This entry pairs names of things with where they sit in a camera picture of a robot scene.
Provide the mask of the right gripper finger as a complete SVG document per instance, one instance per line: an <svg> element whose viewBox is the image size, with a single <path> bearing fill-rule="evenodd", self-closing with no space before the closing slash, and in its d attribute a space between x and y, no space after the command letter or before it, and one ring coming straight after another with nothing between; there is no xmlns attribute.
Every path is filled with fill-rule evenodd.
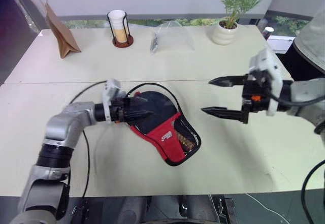
<svg viewBox="0 0 325 224"><path fill-rule="evenodd" d="M206 107L201 108L201 110L221 119L236 120L248 124L249 104L243 104L241 110L229 110L226 107Z"/></svg>
<svg viewBox="0 0 325 224"><path fill-rule="evenodd" d="M210 80L208 83L220 87L242 86L245 84L248 75L224 76Z"/></svg>

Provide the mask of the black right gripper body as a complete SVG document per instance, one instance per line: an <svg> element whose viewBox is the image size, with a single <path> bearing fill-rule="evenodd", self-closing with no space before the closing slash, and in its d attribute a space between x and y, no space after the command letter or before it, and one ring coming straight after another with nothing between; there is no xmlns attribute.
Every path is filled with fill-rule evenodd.
<svg viewBox="0 0 325 224"><path fill-rule="evenodd" d="M242 91L242 110L257 113L259 111L267 111L270 99L266 93L267 87L260 86L252 75L244 75L243 91Z"/></svg>

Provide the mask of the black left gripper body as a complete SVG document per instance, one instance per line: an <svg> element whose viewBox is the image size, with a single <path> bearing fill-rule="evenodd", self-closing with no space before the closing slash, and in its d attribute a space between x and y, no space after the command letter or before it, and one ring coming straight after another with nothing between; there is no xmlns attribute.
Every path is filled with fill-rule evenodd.
<svg viewBox="0 0 325 224"><path fill-rule="evenodd" d="M110 118L112 122L126 122L129 98L116 98L111 101Z"/></svg>

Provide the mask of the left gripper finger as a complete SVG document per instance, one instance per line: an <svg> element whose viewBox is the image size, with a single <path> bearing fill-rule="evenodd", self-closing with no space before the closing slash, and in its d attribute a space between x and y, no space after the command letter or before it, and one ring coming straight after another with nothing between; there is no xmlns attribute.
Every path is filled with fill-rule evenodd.
<svg viewBox="0 0 325 224"><path fill-rule="evenodd" d="M147 102L148 102L148 100L146 98L143 98L140 96L128 97L127 98L127 107L135 108L135 107L143 106Z"/></svg>
<svg viewBox="0 0 325 224"><path fill-rule="evenodd" d="M125 122L135 123L151 116L152 114L152 111L147 110L129 111L125 114Z"/></svg>

